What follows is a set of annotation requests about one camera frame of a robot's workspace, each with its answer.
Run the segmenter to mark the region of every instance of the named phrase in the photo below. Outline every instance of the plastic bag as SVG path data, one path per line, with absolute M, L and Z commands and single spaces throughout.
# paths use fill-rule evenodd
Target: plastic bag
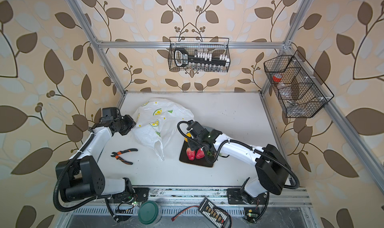
M 138 143 L 154 149 L 161 160 L 164 160 L 163 147 L 175 134 L 179 121 L 194 118 L 189 109 L 162 98 L 149 100 L 132 117 L 136 119 L 136 126 L 130 132 Z

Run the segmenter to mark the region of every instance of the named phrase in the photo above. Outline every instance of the white table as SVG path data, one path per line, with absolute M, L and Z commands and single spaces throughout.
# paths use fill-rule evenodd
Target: white table
M 132 115 L 151 98 L 166 98 L 188 108 L 194 120 L 213 127 L 247 144 L 276 146 L 274 136 L 258 93 L 128 93 L 121 113 Z M 128 177 L 132 185 L 154 186 L 241 186 L 256 169 L 233 157 L 218 158 L 212 168 L 179 161 L 184 138 L 178 132 L 164 147 L 164 161 L 154 150 L 138 144 L 132 134 L 114 134 L 106 144 L 98 165 L 105 177 Z M 133 162 L 126 165 L 112 152 L 137 148 L 138 152 L 121 155 Z

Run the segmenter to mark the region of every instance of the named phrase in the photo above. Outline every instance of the black wire basket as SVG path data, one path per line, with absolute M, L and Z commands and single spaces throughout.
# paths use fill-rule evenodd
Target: black wire basket
M 334 97 L 314 68 L 310 65 L 313 75 L 309 75 L 300 62 L 305 61 L 298 51 L 293 56 L 281 55 L 264 62 L 265 73 L 287 118 L 311 118 Z M 315 82 L 324 85 L 329 94 L 324 94 Z
M 228 72 L 228 43 L 229 38 L 222 37 L 170 37 L 169 70 Z

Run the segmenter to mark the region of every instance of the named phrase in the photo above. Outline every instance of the wire cutters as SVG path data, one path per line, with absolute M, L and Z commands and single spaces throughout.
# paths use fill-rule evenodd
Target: wire cutters
M 132 165 L 133 164 L 132 162 L 124 160 L 123 158 L 121 158 L 119 156 L 121 154 L 124 154 L 124 153 L 127 153 L 127 152 L 131 152 L 131 151 L 138 151 L 138 150 L 136 148 L 133 148 L 133 149 L 127 149 L 127 150 L 123 150 L 123 151 L 113 152 L 111 157 L 114 157 L 114 158 L 116 158 L 116 160 L 120 160 L 122 163 L 125 163 L 127 165 Z

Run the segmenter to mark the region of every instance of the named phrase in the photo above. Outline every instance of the red strawberry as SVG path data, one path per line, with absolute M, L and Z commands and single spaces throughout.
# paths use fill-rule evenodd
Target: red strawberry
M 200 148 L 200 149 L 197 151 L 196 159 L 200 159 L 200 158 L 203 158 L 203 157 L 204 157 L 204 151 Z
M 194 160 L 195 159 L 195 151 L 191 151 L 190 148 L 187 148 L 187 156 L 188 156 L 188 159 Z

